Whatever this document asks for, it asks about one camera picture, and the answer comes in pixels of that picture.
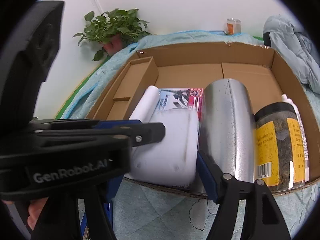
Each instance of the gray jacket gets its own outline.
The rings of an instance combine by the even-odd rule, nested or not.
[[[278,15],[267,19],[263,33],[270,33],[271,47],[276,49],[303,84],[320,94],[319,55],[300,23]]]

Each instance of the potted plant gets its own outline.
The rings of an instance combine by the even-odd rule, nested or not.
[[[117,8],[96,17],[94,17],[94,11],[91,11],[84,16],[88,22],[84,27],[84,33],[77,33],[73,37],[81,36],[78,45],[83,40],[96,41],[101,44],[102,49],[96,52],[94,61],[102,59],[105,52],[112,56],[124,46],[137,42],[150,34],[146,31],[148,22],[140,20],[137,14],[137,8],[128,11]]]

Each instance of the white wall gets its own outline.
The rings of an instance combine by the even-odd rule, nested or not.
[[[35,114],[54,118],[79,83],[98,65],[91,61],[98,45],[82,43],[72,36],[84,28],[84,15],[115,8],[140,9],[140,18],[150,22],[149,31],[166,34],[183,30],[224,30],[226,19],[239,18],[242,31],[262,36],[270,15],[290,15],[279,0],[63,0],[65,8],[59,54],[47,82],[39,92]]]
[[[279,0],[98,0],[104,11],[140,9],[140,18],[149,21],[156,34],[184,30],[224,30],[227,18],[238,18],[242,31],[262,36],[266,19],[290,14]]]
[[[79,37],[72,38],[75,33],[83,31],[84,15],[99,11],[95,1],[63,1],[60,50],[38,95],[34,116],[39,119],[54,118],[74,89],[99,64],[91,61],[97,47],[86,42],[79,47]]]

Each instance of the green stripe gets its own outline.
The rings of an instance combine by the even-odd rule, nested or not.
[[[258,37],[258,36],[253,36],[253,37],[256,38],[259,41],[263,41],[263,38],[261,38],[261,37]]]
[[[107,56],[104,61],[89,75],[87,78],[76,88],[76,90],[73,92],[73,94],[69,97],[69,99],[65,102],[63,107],[60,109],[59,113],[55,117],[55,119],[60,119],[64,113],[64,111],[67,109],[67,107],[71,104],[72,100],[75,98],[76,94],[79,92],[79,90],[87,83],[89,78],[103,65],[105,64],[111,57]]]

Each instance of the white bottle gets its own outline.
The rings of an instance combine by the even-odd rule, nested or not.
[[[304,181],[307,182],[309,180],[309,155],[308,155],[306,134],[304,132],[304,128],[302,125],[301,116],[300,116],[298,107],[293,103],[293,101],[290,98],[287,97],[286,94],[283,94],[281,96],[281,99],[282,99],[282,102],[289,103],[290,105],[292,105],[294,108],[294,111],[296,112],[296,115],[297,115],[300,131],[301,131],[301,135],[302,135],[302,143],[303,143],[303,151],[304,151],[304,162],[305,162],[305,170],[306,170]]]

